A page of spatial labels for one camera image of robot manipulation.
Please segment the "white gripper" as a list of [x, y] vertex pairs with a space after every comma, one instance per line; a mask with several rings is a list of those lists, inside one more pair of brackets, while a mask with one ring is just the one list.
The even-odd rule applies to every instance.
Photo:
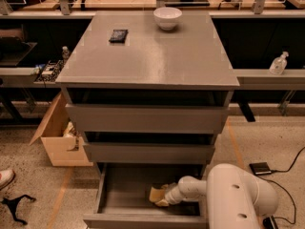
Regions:
[[177, 186], [177, 183], [164, 184], [161, 189], [165, 190], [165, 199], [161, 199], [155, 203], [159, 207], [168, 207], [170, 205], [178, 204], [182, 201], [182, 195]]

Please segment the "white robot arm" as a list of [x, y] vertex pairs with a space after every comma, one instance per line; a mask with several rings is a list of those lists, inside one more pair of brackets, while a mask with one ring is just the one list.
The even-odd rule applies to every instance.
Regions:
[[205, 197], [211, 229], [260, 229], [257, 218], [272, 216], [278, 195], [266, 180], [228, 163], [214, 166], [207, 179], [184, 176], [177, 183], [151, 188], [149, 200], [159, 207]]

